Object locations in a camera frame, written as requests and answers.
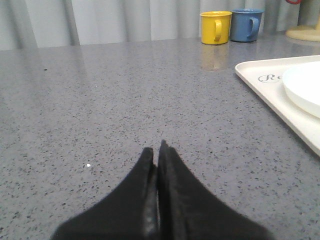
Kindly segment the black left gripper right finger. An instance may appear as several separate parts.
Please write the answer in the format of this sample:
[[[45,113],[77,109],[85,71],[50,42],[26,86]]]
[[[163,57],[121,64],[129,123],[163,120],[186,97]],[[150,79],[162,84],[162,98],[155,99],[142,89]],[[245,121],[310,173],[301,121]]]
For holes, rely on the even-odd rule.
[[[265,227],[206,189],[164,140],[158,157],[158,200],[163,240],[274,239]]]

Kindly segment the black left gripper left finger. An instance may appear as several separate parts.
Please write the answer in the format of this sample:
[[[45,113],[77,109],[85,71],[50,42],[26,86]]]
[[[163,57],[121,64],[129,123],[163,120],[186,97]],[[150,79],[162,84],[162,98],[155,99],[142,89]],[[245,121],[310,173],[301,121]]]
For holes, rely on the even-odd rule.
[[[143,149],[125,179],[104,199],[61,224],[53,240],[158,239],[157,168]]]

